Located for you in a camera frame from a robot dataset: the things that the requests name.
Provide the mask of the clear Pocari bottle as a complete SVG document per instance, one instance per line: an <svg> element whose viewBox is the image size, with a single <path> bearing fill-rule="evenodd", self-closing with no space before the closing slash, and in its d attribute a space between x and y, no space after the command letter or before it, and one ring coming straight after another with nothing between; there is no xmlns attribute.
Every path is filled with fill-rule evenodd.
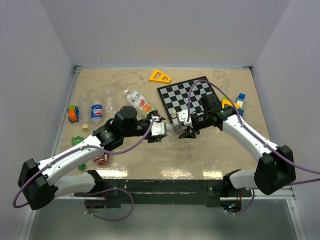
<svg viewBox="0 0 320 240"><path fill-rule="evenodd" d="M166 123L165 124L166 131L172 136L179 137L185 131L185 127L179 124Z"/></svg>

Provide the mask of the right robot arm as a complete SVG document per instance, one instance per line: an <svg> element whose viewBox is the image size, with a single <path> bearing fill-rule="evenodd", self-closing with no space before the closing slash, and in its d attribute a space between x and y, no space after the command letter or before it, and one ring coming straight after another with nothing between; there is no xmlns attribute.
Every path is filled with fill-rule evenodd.
<svg viewBox="0 0 320 240"><path fill-rule="evenodd" d="M271 195L296 180L293 152L288 146L267 140L238 116L233 107L222 108L216 95L204 96L200 101L202 111L189 114L182 110L176 114L185 128L180 138L195 139L200 130L217 127L240 143L257 162L254 171L238 169L223 177L222 189L227 196L233 197L243 188Z"/></svg>

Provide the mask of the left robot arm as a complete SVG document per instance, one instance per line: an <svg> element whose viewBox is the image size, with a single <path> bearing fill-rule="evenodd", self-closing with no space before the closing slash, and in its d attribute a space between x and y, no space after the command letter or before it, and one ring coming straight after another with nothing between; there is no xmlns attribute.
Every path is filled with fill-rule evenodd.
<svg viewBox="0 0 320 240"><path fill-rule="evenodd" d="M79 165L103 153L117 155L116 148L128 137L140 137L133 146L119 151L127 153L137 147L143 140L148 143L160 142L166 137L171 127L164 122L158 111L153 110L145 119L137 119L137 111L132 106L123 106L114 118L94 130L91 135L77 145L64 152L35 162L26 160L21 167L18 178L19 191L13 199L12 206L20 207L17 200L23 194L27 205L32 210L38 210L48 205L53 199L70 193L90 193L99 196L104 190L104 184L86 172L76 178L65 175Z"/></svg>

